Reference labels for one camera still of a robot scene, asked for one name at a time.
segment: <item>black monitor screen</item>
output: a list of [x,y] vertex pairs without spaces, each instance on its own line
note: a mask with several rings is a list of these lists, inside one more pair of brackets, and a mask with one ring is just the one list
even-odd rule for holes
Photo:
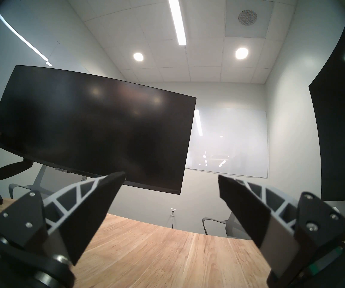
[[180,194],[196,98],[126,81],[16,66],[0,102],[0,147],[85,176]]

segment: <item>wall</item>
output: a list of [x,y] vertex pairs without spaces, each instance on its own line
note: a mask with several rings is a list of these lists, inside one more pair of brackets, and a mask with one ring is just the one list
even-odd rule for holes
[[67,0],[22,0],[91,73],[125,80]]
[[[66,0],[20,1],[31,10],[41,24],[47,26],[49,31],[91,74],[124,80],[123,75]],[[0,167],[21,160],[21,157],[0,149]],[[1,180],[0,194],[2,197],[9,198],[8,185],[11,183],[33,184],[40,167],[41,164],[34,163],[29,170]],[[25,191],[25,189],[16,189],[17,196]]]
[[298,0],[289,33],[266,82],[270,185],[298,199],[321,196],[321,158],[309,84],[345,26],[337,0]]
[[[226,82],[153,82],[145,84],[197,98],[197,106],[220,106],[265,110],[264,86]],[[266,178],[239,177],[253,183],[267,184]],[[180,195],[122,186],[109,213],[156,225],[203,233],[202,218],[227,220],[231,211],[219,197],[218,174],[185,169]],[[225,236],[225,225],[207,221],[209,234]]]

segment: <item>wood grain tabletop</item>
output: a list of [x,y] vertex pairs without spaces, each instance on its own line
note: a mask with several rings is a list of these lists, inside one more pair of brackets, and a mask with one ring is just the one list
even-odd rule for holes
[[[4,199],[0,211],[13,201]],[[107,214],[72,271],[76,288],[252,288],[267,287],[270,267],[251,240],[186,232]]]

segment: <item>chair armrest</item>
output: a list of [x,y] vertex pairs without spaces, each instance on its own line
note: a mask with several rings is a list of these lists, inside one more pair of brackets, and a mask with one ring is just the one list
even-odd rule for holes
[[216,219],[212,219],[212,218],[203,218],[202,219],[202,224],[203,224],[204,233],[206,233],[206,235],[208,235],[207,231],[206,231],[206,227],[204,226],[204,221],[206,221],[206,220],[212,220],[212,221],[219,222],[219,223],[222,223],[222,224],[226,224],[226,222],[227,222],[227,220],[220,221],[220,220],[216,220]]
[[18,184],[9,184],[8,191],[10,192],[10,198],[11,199],[13,198],[12,197],[12,191],[14,190],[15,187],[21,187],[21,188],[25,188],[25,189],[31,190],[32,185],[21,186],[21,185],[18,185]]

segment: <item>screw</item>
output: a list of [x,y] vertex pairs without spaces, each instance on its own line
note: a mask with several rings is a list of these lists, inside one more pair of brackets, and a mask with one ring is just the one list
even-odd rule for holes
[[330,218],[333,219],[333,220],[339,220],[338,215],[336,215],[336,214],[334,214],[334,213],[332,213],[332,214],[330,215]]
[[318,226],[312,222],[307,223],[306,227],[309,231],[317,231],[318,230]]

